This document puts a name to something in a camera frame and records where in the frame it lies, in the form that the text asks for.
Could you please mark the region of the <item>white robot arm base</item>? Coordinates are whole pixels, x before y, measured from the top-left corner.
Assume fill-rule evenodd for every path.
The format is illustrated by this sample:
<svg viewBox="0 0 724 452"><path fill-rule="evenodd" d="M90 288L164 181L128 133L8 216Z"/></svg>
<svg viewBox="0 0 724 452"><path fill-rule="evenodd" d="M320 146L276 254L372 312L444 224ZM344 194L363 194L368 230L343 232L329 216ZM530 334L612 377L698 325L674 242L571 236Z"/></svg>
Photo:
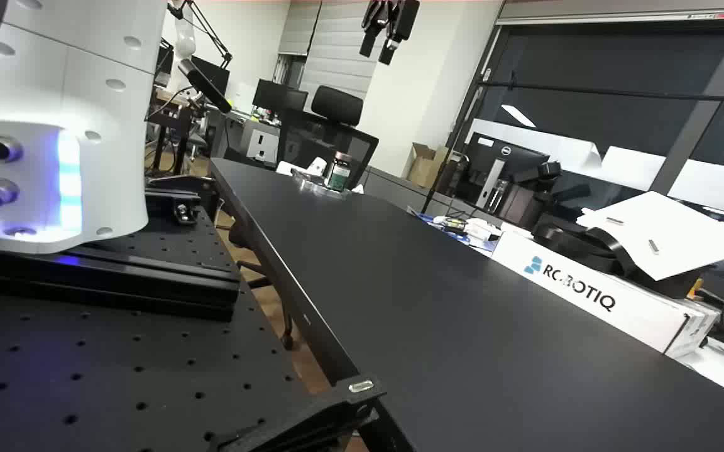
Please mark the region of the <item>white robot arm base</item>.
<svg viewBox="0 0 724 452"><path fill-rule="evenodd" d="M0 0L0 250L149 224L144 151L165 0Z"/></svg>

